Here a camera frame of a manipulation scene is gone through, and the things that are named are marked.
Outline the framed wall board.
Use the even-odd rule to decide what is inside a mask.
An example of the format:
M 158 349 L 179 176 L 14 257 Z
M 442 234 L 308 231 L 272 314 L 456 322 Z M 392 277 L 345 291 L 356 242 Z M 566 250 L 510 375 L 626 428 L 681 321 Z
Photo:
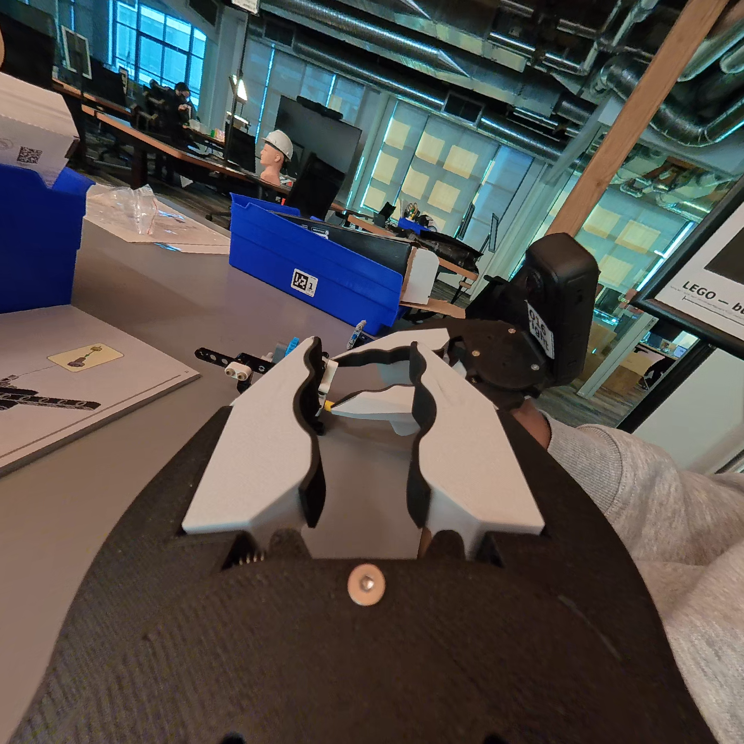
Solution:
M 64 66 L 80 78 L 92 79 L 88 39 L 64 25 L 61 34 Z

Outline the mannequin head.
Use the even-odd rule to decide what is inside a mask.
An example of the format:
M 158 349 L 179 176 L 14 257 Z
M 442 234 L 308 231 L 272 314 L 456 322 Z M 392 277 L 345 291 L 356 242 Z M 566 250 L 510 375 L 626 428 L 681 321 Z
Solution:
M 260 153 L 260 164 L 262 167 L 259 178 L 273 187 L 280 187 L 281 170 L 284 166 L 285 155 L 274 144 L 265 141 Z

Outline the deep blue storage bin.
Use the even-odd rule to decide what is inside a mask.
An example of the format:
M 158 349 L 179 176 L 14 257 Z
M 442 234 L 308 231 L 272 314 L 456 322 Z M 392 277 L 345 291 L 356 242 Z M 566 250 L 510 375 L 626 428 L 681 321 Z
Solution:
M 1 166 L 1 313 L 68 305 L 94 181 L 69 168 L 53 186 Z

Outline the person's right forearm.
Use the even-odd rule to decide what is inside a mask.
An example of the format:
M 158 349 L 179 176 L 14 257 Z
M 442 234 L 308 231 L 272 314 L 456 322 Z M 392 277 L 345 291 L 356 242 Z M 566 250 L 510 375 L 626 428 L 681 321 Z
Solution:
M 713 736 L 743 742 L 742 473 L 689 472 L 632 434 L 542 418 L 548 452 L 637 564 Z

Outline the lego gear assembly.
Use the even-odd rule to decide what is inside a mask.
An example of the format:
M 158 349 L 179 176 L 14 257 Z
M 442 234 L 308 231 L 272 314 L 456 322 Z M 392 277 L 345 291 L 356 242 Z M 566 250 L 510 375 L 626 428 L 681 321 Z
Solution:
M 197 348 L 194 351 L 195 358 L 200 361 L 221 367 L 226 376 L 236 382 L 237 394 L 242 394 L 248 390 L 256 380 L 256 376 L 262 377 L 273 369 L 280 361 L 288 356 L 299 345 L 299 338 L 295 337 L 288 343 L 277 343 L 274 351 L 269 352 L 261 357 L 256 357 L 247 352 L 239 353 L 235 357 L 220 353 L 208 348 Z M 326 375 L 330 364 L 330 355 L 327 351 L 321 350 L 322 375 L 327 381 L 319 383 L 319 409 L 311 419 L 311 427 L 318 436 L 326 433 L 326 427 L 321 420 L 321 412 L 329 409 L 327 404 L 327 393 L 330 389 L 333 374 Z

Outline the black framed poster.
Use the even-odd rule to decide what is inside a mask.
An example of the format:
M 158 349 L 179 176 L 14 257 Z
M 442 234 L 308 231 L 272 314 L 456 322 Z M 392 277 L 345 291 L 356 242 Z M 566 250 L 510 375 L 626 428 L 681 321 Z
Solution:
M 743 179 L 684 239 L 632 305 L 743 359 Z

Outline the white printed cardboard box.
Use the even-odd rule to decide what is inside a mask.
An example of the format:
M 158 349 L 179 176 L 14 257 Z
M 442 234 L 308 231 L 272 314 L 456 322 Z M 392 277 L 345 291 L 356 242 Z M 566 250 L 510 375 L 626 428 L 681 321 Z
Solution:
M 1 73 L 1 165 L 31 170 L 52 187 L 78 144 L 60 94 Z

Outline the long wooden desk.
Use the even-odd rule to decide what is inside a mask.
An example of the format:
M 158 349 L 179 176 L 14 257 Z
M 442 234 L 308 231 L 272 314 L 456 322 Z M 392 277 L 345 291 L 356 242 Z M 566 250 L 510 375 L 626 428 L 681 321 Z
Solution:
M 237 170 L 222 162 L 203 158 L 191 151 L 181 150 L 170 142 L 161 141 L 150 133 L 136 129 L 125 119 L 112 115 L 113 112 L 123 113 L 123 107 L 93 94 L 83 94 L 78 88 L 59 79 L 52 78 L 52 89 L 79 102 L 84 116 L 107 128 L 116 138 L 133 148 L 129 178 L 132 188 L 139 188 L 147 182 L 147 156 L 152 154 L 171 158 L 176 163 L 175 170 L 188 166 L 190 171 L 199 171 L 204 176 L 210 173 L 218 174 L 228 184 L 238 184 L 242 188 L 247 184 L 254 184 L 260 192 L 270 190 L 282 196 L 287 196 L 292 191 L 291 187 L 283 184 L 270 184 L 253 172 Z

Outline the large black screen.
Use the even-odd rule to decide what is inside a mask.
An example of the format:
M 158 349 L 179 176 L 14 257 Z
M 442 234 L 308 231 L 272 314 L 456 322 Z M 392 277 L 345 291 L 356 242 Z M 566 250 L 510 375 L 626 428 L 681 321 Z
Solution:
M 288 176 L 298 177 L 310 154 L 344 174 L 337 200 L 346 201 L 357 170 L 362 131 L 342 119 L 320 111 L 311 102 L 310 107 L 301 101 L 280 97 L 275 129 L 283 131 L 293 145 L 293 156 L 285 166 Z

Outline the lego instruction booklet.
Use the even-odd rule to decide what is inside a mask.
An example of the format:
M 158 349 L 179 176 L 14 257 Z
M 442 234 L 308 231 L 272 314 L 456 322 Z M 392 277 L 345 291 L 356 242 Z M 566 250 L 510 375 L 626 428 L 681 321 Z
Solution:
M 2 314 L 1 473 L 199 377 L 71 305 Z

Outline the black computer monitor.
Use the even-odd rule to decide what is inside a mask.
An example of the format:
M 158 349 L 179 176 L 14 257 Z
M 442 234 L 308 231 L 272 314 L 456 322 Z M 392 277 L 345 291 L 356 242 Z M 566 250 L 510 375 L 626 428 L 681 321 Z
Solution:
M 346 173 L 309 154 L 300 176 L 284 200 L 288 208 L 298 210 L 302 217 L 324 221 L 341 190 Z
M 224 154 L 230 165 L 248 172 L 255 171 L 255 136 L 231 124 L 226 125 Z

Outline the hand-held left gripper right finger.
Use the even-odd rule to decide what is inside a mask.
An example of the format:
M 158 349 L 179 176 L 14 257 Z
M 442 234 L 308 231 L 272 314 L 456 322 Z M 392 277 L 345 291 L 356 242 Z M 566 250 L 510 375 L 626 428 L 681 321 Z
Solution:
M 412 343 L 409 362 L 420 428 L 406 484 L 414 524 L 455 532 L 467 560 L 489 532 L 540 535 L 543 515 L 496 406 L 426 346 Z

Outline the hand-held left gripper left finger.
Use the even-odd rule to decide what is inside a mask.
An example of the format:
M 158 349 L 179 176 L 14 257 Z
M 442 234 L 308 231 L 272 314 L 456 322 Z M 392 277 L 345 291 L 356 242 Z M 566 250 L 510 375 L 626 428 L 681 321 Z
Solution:
M 321 339 L 309 337 L 234 401 L 193 494 L 186 534 L 317 527 L 326 498 L 319 435 Z

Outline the person's right hand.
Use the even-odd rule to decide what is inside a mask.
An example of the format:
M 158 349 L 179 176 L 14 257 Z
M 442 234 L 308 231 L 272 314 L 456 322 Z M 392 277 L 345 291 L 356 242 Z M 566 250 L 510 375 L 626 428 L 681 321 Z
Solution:
M 552 437 L 551 425 L 531 398 L 525 398 L 523 403 L 510 413 L 541 447 L 545 450 L 549 448 Z

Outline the shallow blue storage bin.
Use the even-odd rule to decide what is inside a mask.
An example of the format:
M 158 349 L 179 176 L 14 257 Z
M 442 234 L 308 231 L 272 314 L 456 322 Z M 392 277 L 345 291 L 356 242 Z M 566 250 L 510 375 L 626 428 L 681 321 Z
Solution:
M 332 238 L 333 226 L 231 194 L 230 266 L 374 336 L 396 320 L 405 265 Z

